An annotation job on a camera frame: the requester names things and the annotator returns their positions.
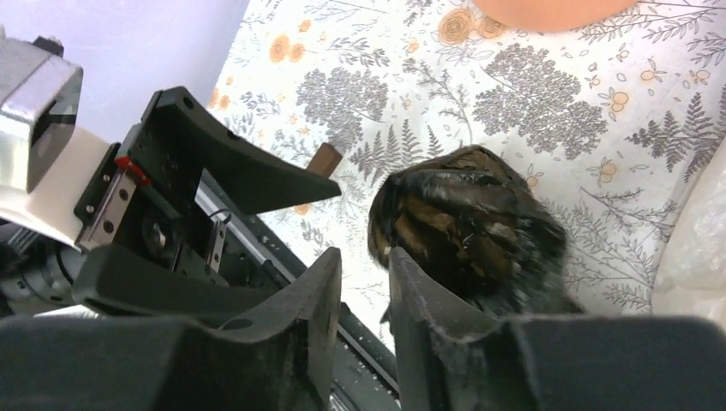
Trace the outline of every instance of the gray fern print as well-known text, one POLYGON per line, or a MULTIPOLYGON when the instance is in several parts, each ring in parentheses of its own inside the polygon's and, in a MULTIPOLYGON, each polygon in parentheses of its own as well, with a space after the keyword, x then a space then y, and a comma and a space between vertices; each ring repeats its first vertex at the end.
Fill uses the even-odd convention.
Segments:
POLYGON ((251 140, 250 136, 257 131, 254 115, 251 112, 226 116, 223 118, 223 123, 224 127, 245 140, 251 140))
POLYGON ((454 118, 458 123, 466 125, 469 132, 469 144, 472 144, 472 124, 467 116, 469 93, 464 85, 451 86, 451 74, 446 68, 441 70, 439 76, 436 76, 426 62, 417 62, 413 58, 403 62, 403 73, 417 74, 419 76, 416 85, 429 90, 429 100, 441 99, 450 105, 449 108, 440 110, 438 114, 454 118))
POLYGON ((427 129, 428 141, 424 142, 428 144, 424 146, 411 131, 408 119, 404 120, 400 139, 396 136, 394 127, 390 126, 386 138, 379 131, 373 144, 366 142, 363 146, 359 146, 348 161, 358 167, 358 171, 363 173, 364 180, 368 181, 371 178, 370 183, 373 187, 383 176, 443 153, 441 140, 433 133, 431 127, 427 129))
POLYGON ((285 134, 282 130, 277 130, 271 152, 278 153, 277 156, 289 163, 306 167, 317 150, 314 143, 309 139, 285 134))
POLYGON ((325 239, 320 229, 310 224, 305 218, 301 218, 300 220, 300 229, 302 231, 302 239, 311 243, 314 247, 313 255, 315 258, 323 255, 328 248, 335 247, 332 241, 325 239))
MULTIPOLYGON (((642 38, 652 43, 673 39, 684 39, 686 35, 699 34, 703 27, 714 23, 717 15, 726 12, 721 0, 703 0, 695 2, 638 2, 604 21, 586 27, 576 28, 580 39, 592 44, 599 41, 611 41, 622 38, 633 30, 642 32, 642 38)), ((689 44, 690 50, 696 50, 692 59, 703 63, 704 67, 723 60, 726 44, 720 35, 708 32, 702 39, 695 39, 689 44)))
POLYGON ((710 163, 716 149, 726 137, 726 85, 723 86, 718 120, 705 114, 701 93, 696 92, 686 109, 681 124, 673 113, 665 112, 662 122, 650 120, 648 125, 625 140, 651 149, 651 157, 665 158, 669 172, 677 164, 690 158, 683 181, 689 182, 710 163))
POLYGON ((327 126, 328 142, 345 155, 363 139, 364 119, 382 122, 388 91, 388 84, 369 69, 350 72, 336 67, 327 75, 316 68, 298 87, 297 105, 305 106, 308 122, 327 126))
POLYGON ((325 213, 336 216, 338 223, 348 224, 352 221, 360 226, 360 221, 363 221, 368 213, 364 204, 369 190, 353 171, 345 171, 336 176, 335 180, 342 194, 330 200, 320 201, 318 205, 324 208, 325 213))
POLYGON ((343 2, 337 0, 312 0, 305 6, 305 14, 315 16, 315 21, 346 21, 351 17, 357 16, 359 12, 368 11, 383 13, 382 10, 373 7, 364 7, 356 5, 356 2, 343 2))
POLYGON ((280 104, 275 99, 270 99, 267 94, 259 92, 257 94, 252 92, 245 92, 240 96, 240 101, 250 110, 254 115, 262 118, 267 118, 272 115, 280 114, 280 104))
POLYGON ((411 27, 424 13, 431 7, 433 0, 406 0, 406 9, 408 11, 403 24, 411 27))
POLYGON ((679 208, 672 201, 658 208, 636 205, 642 188, 618 194, 580 189, 585 197, 572 207, 542 201, 568 231, 565 283, 574 291, 603 287, 603 297, 612 304, 649 313, 657 261, 679 208), (646 249, 643 244, 652 236, 658 246, 646 249))
POLYGON ((335 39, 330 43, 327 51, 335 52, 338 55, 338 62, 349 66, 360 64, 366 68, 388 67, 390 63, 390 59, 385 55, 385 50, 372 48, 366 38, 342 37, 335 39))
POLYGON ((591 153, 607 131, 603 108, 575 101, 580 81, 555 69, 549 51, 510 45, 482 68, 497 84, 476 96, 473 119, 485 125, 485 133, 507 133, 516 128, 534 152, 564 149, 574 160, 591 153))

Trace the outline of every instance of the orange object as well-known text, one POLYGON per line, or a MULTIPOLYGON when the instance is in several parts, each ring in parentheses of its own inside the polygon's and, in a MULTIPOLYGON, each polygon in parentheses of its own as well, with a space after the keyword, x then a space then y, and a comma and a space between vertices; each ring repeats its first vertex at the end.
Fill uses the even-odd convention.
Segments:
POLYGON ((604 20, 637 0, 473 0, 486 15, 510 27, 560 32, 604 20))

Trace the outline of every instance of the white wall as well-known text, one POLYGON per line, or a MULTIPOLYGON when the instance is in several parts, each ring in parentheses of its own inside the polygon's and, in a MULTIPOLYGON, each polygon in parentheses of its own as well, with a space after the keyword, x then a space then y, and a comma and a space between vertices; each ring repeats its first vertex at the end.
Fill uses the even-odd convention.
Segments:
POLYGON ((211 96, 249 0, 2 0, 8 37, 55 37, 84 69, 79 124, 122 140, 153 92, 211 96))

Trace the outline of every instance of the gray tree print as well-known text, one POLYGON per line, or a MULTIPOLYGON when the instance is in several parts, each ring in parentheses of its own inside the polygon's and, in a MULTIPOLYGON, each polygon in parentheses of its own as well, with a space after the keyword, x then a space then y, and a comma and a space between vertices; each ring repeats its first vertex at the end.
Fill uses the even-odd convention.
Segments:
POLYGON ((482 68, 497 86, 476 96, 473 118, 488 135, 517 128, 536 153, 553 153, 561 146, 573 160, 590 153, 607 131, 603 109, 575 101, 580 81, 555 69, 548 50, 510 45, 482 68))
POLYGON ((674 167, 686 157, 691 161, 683 175, 683 181, 689 182, 708 163, 716 149, 726 137, 726 85, 721 94, 718 121, 705 114, 701 93, 696 92, 686 109, 686 119, 681 124, 673 113, 665 112, 663 122, 650 120, 647 127, 627 137, 638 146, 651 149, 653 158, 665 158, 666 168, 673 172, 674 167))
POLYGON ((381 122, 388 91, 388 84, 368 69, 352 73, 336 67, 327 75, 316 68, 298 87, 297 105, 305 105, 308 122, 328 127, 328 142, 345 155, 363 138, 364 118, 381 122))
POLYGON ((373 49, 366 38, 351 39, 342 37, 333 40, 328 51, 334 51, 338 55, 338 62, 353 66, 361 64, 366 68, 373 66, 388 67, 390 59, 385 55, 383 49, 373 49))
POLYGON ((658 272, 656 261, 667 242, 667 235, 677 217, 672 202, 659 209, 628 209, 625 204, 635 202, 643 194, 639 189, 624 194, 590 194, 594 204, 585 199, 572 207, 558 205, 543 199, 569 235, 566 284, 577 290, 580 286, 603 286, 606 300, 620 307, 638 312, 650 311, 653 282, 658 272), (635 237, 637 229, 646 234, 635 237), (658 245, 646 249, 644 243, 653 235, 658 245))
POLYGON ((441 70, 441 74, 436 76, 431 71, 431 67, 425 62, 417 62, 413 58, 408 58, 403 62, 403 72, 407 74, 417 74, 419 79, 416 81, 418 86, 429 89, 429 99, 440 98, 451 104, 451 107, 439 111, 439 115, 452 117, 460 124, 466 124, 469 132, 469 144, 473 143, 472 125, 467 117, 467 108, 469 106, 469 93, 464 85, 460 84, 456 87, 450 85, 451 74, 446 69, 441 70))
POLYGON ((384 138, 379 131, 373 144, 366 142, 363 146, 359 146, 348 161, 358 167, 358 171, 363 173, 364 180, 367 181, 372 177, 371 187, 373 187, 383 176, 443 153, 441 141, 431 127, 427 129, 428 147, 421 145, 420 139, 411 131, 407 119, 403 121, 400 139, 396 136, 394 127, 390 126, 387 138, 384 138))

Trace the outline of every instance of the black plastic bracket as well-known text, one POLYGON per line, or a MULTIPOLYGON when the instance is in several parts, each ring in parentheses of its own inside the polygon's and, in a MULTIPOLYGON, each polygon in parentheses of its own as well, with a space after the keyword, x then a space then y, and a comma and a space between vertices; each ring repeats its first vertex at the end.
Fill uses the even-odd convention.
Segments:
POLYGON ((101 163, 93 172, 86 189, 83 190, 83 194, 80 195, 78 202, 75 204, 73 214, 86 226, 93 221, 93 216, 101 206, 101 201, 104 200, 104 195, 109 189, 111 178, 118 170, 114 158, 116 158, 120 147, 121 143, 113 143, 109 146, 103 159, 101 159, 101 163))
POLYGON ((55 54, 60 58, 63 57, 63 53, 65 52, 65 49, 60 43, 46 39, 45 37, 37 37, 33 41, 33 45, 42 50, 48 51, 50 54, 55 54))
POLYGON ((203 170, 246 214, 341 194, 336 182, 286 163, 232 133, 184 87, 154 93, 141 123, 124 140, 117 162, 133 164, 133 170, 151 181, 143 189, 170 218, 192 208, 203 170))
POLYGON ((0 361, 0 405, 327 411, 340 295, 341 255, 329 248, 217 330, 175 317, 8 319, 0 352, 13 354, 0 361))
POLYGON ((182 277, 122 245, 109 244, 87 255, 72 294, 79 304, 108 315, 183 315, 218 327, 271 292, 182 277))
POLYGON ((690 317, 517 316, 499 323, 390 254, 404 409, 726 409, 726 336, 690 317))

